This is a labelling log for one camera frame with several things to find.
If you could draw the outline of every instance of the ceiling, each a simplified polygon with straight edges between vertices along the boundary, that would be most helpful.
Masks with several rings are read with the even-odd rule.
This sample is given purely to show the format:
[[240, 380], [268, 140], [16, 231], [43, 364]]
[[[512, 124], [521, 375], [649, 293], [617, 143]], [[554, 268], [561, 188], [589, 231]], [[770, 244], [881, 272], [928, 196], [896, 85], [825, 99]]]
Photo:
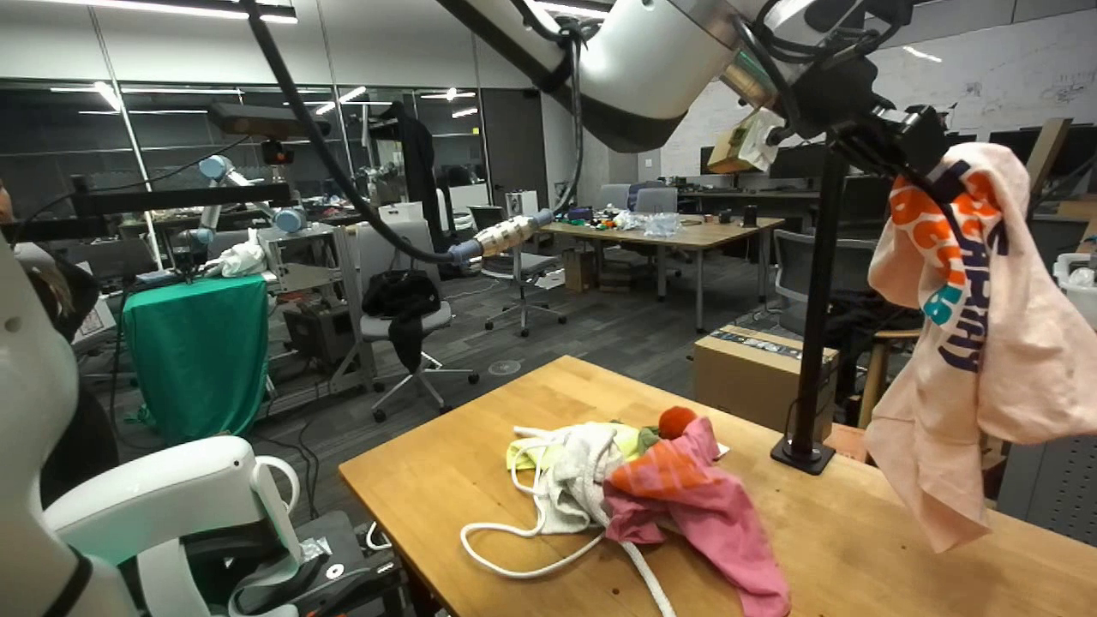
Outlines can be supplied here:
[[1044, 21], [1057, 14], [1097, 9], [1097, 0], [924, 0], [916, 21], [890, 46], [953, 38], [980, 29]]
[[[569, 0], [587, 7], [611, 7], [614, 0]], [[438, 0], [293, 0], [301, 24], [273, 29], [278, 41], [301, 60], [301, 69], [325, 72], [325, 38], [338, 53], [338, 76], [357, 76], [368, 64], [390, 64], [388, 76], [409, 76], [409, 81], [424, 78], [422, 64], [438, 64], [436, 72], [468, 72], [460, 81], [474, 81], [474, 47], [478, 61], [504, 64], [496, 81], [518, 81], [507, 61], [482, 53], [474, 33], [444, 14]], [[933, 41], [963, 30], [1043, 21], [1068, 9], [1097, 9], [1097, 0], [924, 0], [916, 7], [916, 24], [897, 30], [890, 46]], [[251, 41], [240, 38], [240, 24], [228, 21], [165, 21], [158, 14], [96, 9], [109, 46], [117, 47], [120, 72], [132, 78], [158, 76], [162, 60], [141, 60], [148, 47], [187, 54], [196, 72], [217, 72], [220, 60], [235, 60], [235, 64], [252, 64]], [[82, 46], [92, 53], [92, 21], [82, 7], [55, 7], [50, 0], [0, 0], [0, 53], [15, 72], [32, 76], [28, 61], [57, 64], [80, 61], [82, 53], [55, 47], [55, 41]]]

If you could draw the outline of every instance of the cardboard box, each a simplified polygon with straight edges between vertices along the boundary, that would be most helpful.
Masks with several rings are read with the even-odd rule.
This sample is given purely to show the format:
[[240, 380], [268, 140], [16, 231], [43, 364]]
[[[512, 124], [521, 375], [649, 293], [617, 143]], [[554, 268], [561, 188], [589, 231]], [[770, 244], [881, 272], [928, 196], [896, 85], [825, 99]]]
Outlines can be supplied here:
[[[795, 416], [802, 344], [773, 332], [724, 327], [693, 347], [690, 393], [755, 426], [784, 432]], [[822, 350], [816, 439], [829, 432], [835, 350]]]

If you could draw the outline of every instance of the white robot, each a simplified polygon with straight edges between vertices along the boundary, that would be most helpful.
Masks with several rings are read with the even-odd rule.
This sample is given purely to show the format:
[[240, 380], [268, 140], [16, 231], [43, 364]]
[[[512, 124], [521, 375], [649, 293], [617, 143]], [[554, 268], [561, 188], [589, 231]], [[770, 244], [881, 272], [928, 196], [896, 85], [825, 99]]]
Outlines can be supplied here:
[[[865, 60], [913, 16], [916, 0], [617, 0], [581, 54], [524, 0], [438, 0], [544, 94], [581, 99], [581, 124], [611, 149], [657, 149], [712, 78], [784, 118], [788, 135], [878, 135]], [[521, 244], [534, 221], [490, 231], [461, 253]], [[117, 565], [137, 560], [150, 615], [201, 615], [182, 538], [265, 520], [283, 560], [240, 585], [228, 615], [293, 615], [283, 589], [310, 576], [314, 549], [289, 525], [293, 478], [244, 439], [201, 439], [109, 471], [42, 510], [36, 473], [74, 404], [74, 361], [0, 239], [0, 602], [3, 615], [132, 615]]]

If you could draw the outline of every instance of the cable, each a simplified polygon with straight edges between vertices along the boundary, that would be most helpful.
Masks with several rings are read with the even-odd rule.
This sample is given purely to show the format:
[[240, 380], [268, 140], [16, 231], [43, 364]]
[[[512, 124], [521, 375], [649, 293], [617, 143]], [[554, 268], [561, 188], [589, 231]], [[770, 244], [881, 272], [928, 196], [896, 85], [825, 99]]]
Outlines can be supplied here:
[[310, 115], [306, 110], [306, 99], [293, 85], [293, 78], [289, 76], [289, 64], [273, 46], [273, 33], [268, 30], [268, 24], [260, 21], [260, 7], [258, 0], [240, 0], [244, 9], [246, 9], [246, 29], [252, 33], [252, 41], [260, 46], [265, 60], [268, 60], [268, 69], [273, 72], [278, 78], [278, 91], [289, 104], [289, 110], [293, 115], [293, 120], [301, 124], [314, 157], [323, 161], [323, 168], [330, 172], [330, 177], [337, 181], [337, 188], [352, 204], [352, 208], [396, 249], [411, 253], [414, 262], [436, 262], [436, 264], [449, 264], [453, 259], [449, 253], [428, 253], [422, 248], [414, 248], [411, 239], [396, 236], [380, 217], [372, 206], [362, 204], [362, 196], [352, 188], [352, 181], [345, 177], [345, 172], [337, 164], [332, 152], [323, 143], [323, 135], [310, 120]]
[[[500, 224], [496, 231], [482, 231], [477, 239], [468, 244], [460, 244], [460, 248], [449, 248], [449, 253], [428, 253], [428, 249], [418, 249], [414, 244], [409, 244], [403, 236], [396, 236], [372, 206], [362, 204], [362, 196], [357, 193], [357, 187], [345, 177], [345, 172], [337, 164], [332, 152], [323, 143], [323, 135], [310, 120], [310, 115], [306, 110], [306, 99], [293, 85], [293, 78], [289, 76], [289, 64], [273, 46], [273, 33], [268, 30], [268, 24], [260, 21], [260, 9], [258, 9], [258, 0], [240, 0], [240, 7], [246, 9], [246, 29], [252, 33], [252, 41], [260, 46], [265, 60], [268, 60], [268, 69], [273, 72], [278, 78], [278, 91], [283, 97], [283, 104], [292, 107], [293, 120], [301, 124], [314, 157], [323, 161], [323, 168], [330, 172], [330, 177], [337, 181], [337, 188], [352, 204], [352, 208], [390, 244], [396, 248], [402, 253], [414, 259], [414, 262], [436, 262], [436, 264], [453, 264], [453, 262], [467, 262], [467, 259], [477, 259], [482, 253], [482, 248], [492, 248], [492, 249], [507, 249], [507, 248], [518, 248], [524, 244], [539, 224], [548, 224], [554, 212], [561, 212], [564, 204], [557, 204], [554, 208], [534, 217], [534, 221], [507, 221]], [[564, 200], [577, 196], [577, 187], [579, 187], [579, 172], [581, 172], [581, 97], [579, 97], [579, 53], [571, 54], [571, 104], [579, 115], [577, 118], [577, 128], [579, 128], [579, 156], [577, 156], [577, 172], [571, 172], [571, 187], [561, 193]]]
[[[240, 140], [232, 140], [232, 143], [226, 143], [222, 152], [213, 152], [213, 156], [228, 156], [228, 152], [235, 152], [235, 149], [246, 143], [246, 140], [251, 140], [251, 136], [240, 136]], [[187, 161], [187, 164], [178, 164], [178, 168], [150, 177], [150, 187], [158, 187], [158, 181], [165, 181], [165, 177], [174, 177], [174, 176], [182, 176], [182, 172], [193, 172], [201, 157], [196, 157], [196, 161]], [[109, 187], [109, 188], [102, 188], [102, 193], [130, 193], [130, 188], [144, 188], [144, 181]], [[57, 200], [47, 200], [43, 206], [32, 208], [32, 217], [23, 217], [23, 221], [16, 221], [16, 224], [33, 224], [33, 221], [42, 221], [43, 212], [57, 208], [57, 206], [67, 204], [67, 200], [73, 200], [73, 193], [67, 193], [67, 196], [57, 196]]]
[[579, 53], [581, 53], [581, 38], [569, 33], [569, 60], [571, 60], [571, 120], [577, 120], [577, 161], [571, 161], [571, 177], [569, 187], [557, 193], [550, 212], [569, 208], [569, 200], [577, 200], [579, 177], [581, 177], [581, 81], [579, 81]]
[[[130, 293], [122, 289], [117, 315], [125, 315], [125, 300], [130, 300]], [[117, 393], [120, 356], [122, 356], [122, 323], [113, 327], [109, 392], [107, 392], [107, 420], [109, 420], [109, 426], [113, 426], [113, 393]]]

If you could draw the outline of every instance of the workbench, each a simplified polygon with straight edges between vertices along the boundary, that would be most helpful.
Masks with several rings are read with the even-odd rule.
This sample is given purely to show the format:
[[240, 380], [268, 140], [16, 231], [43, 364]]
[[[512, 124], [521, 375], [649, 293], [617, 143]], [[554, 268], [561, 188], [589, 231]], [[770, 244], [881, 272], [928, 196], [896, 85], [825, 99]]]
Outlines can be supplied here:
[[[650, 426], [669, 404], [690, 404], [706, 416], [716, 439], [730, 447], [721, 466], [742, 484], [768, 527], [773, 560], [792, 585], [792, 615], [1074, 617], [1097, 608], [1097, 549], [1090, 545], [992, 514], [987, 538], [934, 554], [874, 466], [835, 456], [822, 478], [788, 471], [768, 456], [777, 432], [577, 356], [557, 356], [345, 458], [338, 473], [453, 615], [656, 615], [642, 576], [614, 542], [602, 542], [564, 574], [512, 583], [461, 554], [460, 527], [468, 520], [534, 520], [530, 501], [504, 473], [514, 426]], [[526, 568], [571, 552], [587, 538], [482, 538], [477, 549], [488, 560]], [[672, 538], [645, 552], [645, 560], [682, 617], [740, 612], [737, 589], [684, 542]]]

